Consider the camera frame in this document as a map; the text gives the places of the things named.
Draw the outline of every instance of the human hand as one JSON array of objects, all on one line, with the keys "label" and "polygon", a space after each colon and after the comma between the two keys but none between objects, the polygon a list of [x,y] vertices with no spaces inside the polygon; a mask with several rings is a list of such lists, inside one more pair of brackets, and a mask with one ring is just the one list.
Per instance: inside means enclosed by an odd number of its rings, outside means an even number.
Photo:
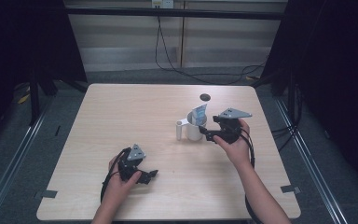
[{"label": "human hand", "polygon": [[[244,131],[242,131],[242,135],[249,139],[248,133],[250,133],[249,125],[243,120],[238,119],[241,124],[241,127]],[[234,166],[238,169],[242,165],[250,164],[249,159],[249,146],[241,137],[238,138],[237,141],[232,144],[227,143],[221,137],[215,135],[213,140],[219,145],[225,152],[227,153],[228,158],[234,164]]]},{"label": "human hand", "polygon": [[[116,157],[109,162],[109,170],[115,158]],[[130,194],[131,188],[136,184],[142,173],[138,171],[133,174],[127,182],[122,181],[120,173],[118,172],[118,165],[116,163],[115,167],[113,167],[112,174],[113,175],[109,180],[109,184],[106,187],[103,201],[95,213],[92,223],[111,223],[117,209],[126,200]]]},{"label": "human hand", "polygon": [[[115,158],[116,157],[109,162],[109,170],[111,169]],[[132,186],[136,184],[142,173],[138,171],[133,174],[128,181],[123,181],[120,177],[120,172],[118,171],[118,165],[116,163],[112,174],[113,175],[109,180],[109,184],[103,196],[103,201],[106,199],[109,203],[119,206],[126,200],[130,194]]]}]

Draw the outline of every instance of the human arm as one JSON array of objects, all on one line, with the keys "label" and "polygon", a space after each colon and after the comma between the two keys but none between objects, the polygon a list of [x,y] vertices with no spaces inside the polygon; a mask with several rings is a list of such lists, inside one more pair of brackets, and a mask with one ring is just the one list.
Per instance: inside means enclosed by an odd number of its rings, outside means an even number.
[{"label": "human arm", "polygon": [[[109,162],[109,169],[113,164],[113,158]],[[132,175],[132,177],[124,182],[121,180],[120,173],[118,172],[117,164],[113,168],[113,176],[109,180],[109,184],[105,190],[101,205],[98,207],[95,213],[94,219],[91,223],[93,224],[104,224],[112,223],[112,220],[116,214],[116,211],[120,205],[126,200],[130,194],[132,186],[136,184],[138,179],[141,177],[141,172],[138,171]]]},{"label": "human arm", "polygon": [[[242,135],[249,138],[250,128],[248,124],[242,119],[239,119],[239,121],[241,127],[245,130]],[[269,193],[250,163],[249,146],[245,140],[240,137],[236,142],[229,144],[217,135],[213,137],[213,140],[225,150],[228,158],[237,169],[246,197],[257,217],[266,224],[290,223],[289,218]]]}]

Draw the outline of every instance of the gray gripper bracket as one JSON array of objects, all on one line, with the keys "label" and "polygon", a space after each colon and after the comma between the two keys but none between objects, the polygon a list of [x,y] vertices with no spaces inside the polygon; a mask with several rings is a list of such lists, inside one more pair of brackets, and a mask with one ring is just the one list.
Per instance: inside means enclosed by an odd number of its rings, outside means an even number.
[{"label": "gray gripper bracket", "polygon": [[135,161],[135,160],[140,160],[146,157],[146,154],[141,150],[141,148],[134,144],[131,151],[130,151],[130,155],[129,157],[127,157],[128,161]]},{"label": "gray gripper bracket", "polygon": [[223,111],[221,114],[219,114],[219,118],[224,119],[239,119],[239,118],[249,118],[252,114],[240,111],[238,109],[234,108],[228,108],[227,110]]}]

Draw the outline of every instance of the wooden table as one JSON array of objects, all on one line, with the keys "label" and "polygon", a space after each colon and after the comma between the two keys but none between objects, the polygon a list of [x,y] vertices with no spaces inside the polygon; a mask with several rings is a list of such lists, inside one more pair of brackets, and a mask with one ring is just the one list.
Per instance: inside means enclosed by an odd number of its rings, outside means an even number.
[{"label": "wooden table", "polygon": [[108,162],[121,149],[138,144],[146,158],[139,169],[158,175],[136,185],[117,220],[210,220],[249,218],[241,181],[220,146],[176,140],[175,123],[208,93],[206,128],[218,130],[212,116],[229,107],[252,113],[245,119],[255,147],[255,169],[290,218],[300,210],[264,112],[251,87],[93,84],[78,111],[48,184],[41,220],[90,220],[100,204]]}]

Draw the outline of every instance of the metal rail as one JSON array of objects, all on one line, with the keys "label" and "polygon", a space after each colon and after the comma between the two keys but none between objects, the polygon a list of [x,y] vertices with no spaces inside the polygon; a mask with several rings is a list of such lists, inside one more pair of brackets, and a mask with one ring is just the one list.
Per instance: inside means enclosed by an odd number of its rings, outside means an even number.
[{"label": "metal rail", "polygon": [[52,101],[53,101],[53,97],[49,97],[47,105],[45,106],[44,110],[39,116],[39,119],[34,123],[33,126],[30,126],[28,128],[28,131],[25,134],[24,138],[22,139],[16,151],[16,154],[14,155],[13,159],[11,160],[10,164],[7,166],[7,169],[5,170],[4,174],[0,179],[0,206],[11,187],[11,184],[13,183],[14,177],[16,176],[17,172],[20,170],[22,162],[24,161],[25,156],[29,151],[29,148],[31,147],[31,144],[33,143],[34,138],[36,137],[36,134],[38,133],[40,126],[43,123],[43,120],[46,115],[46,111],[50,108]]},{"label": "metal rail", "polygon": [[[278,98],[276,103],[280,109],[281,115],[284,119],[284,122],[287,127],[292,127],[292,122],[287,114],[287,107],[284,104],[283,100]],[[310,154],[310,150],[308,149],[303,137],[301,136],[299,131],[293,131],[290,129],[290,134],[293,136],[293,140],[296,143],[298,152],[300,153],[302,159],[304,160],[309,172],[310,176],[312,177],[313,182],[316,185],[319,193],[321,194],[322,200],[330,213],[331,218],[333,219],[334,223],[337,224],[347,224],[347,220],[335,198],[333,193],[331,192],[330,188],[328,187],[327,183],[324,181],[324,177],[322,176],[319,168],[312,158]]]},{"label": "metal rail", "polygon": [[73,15],[191,17],[268,21],[281,21],[287,18],[287,15],[278,12],[218,11],[143,7],[20,7],[20,10],[38,14],[66,13]]}]

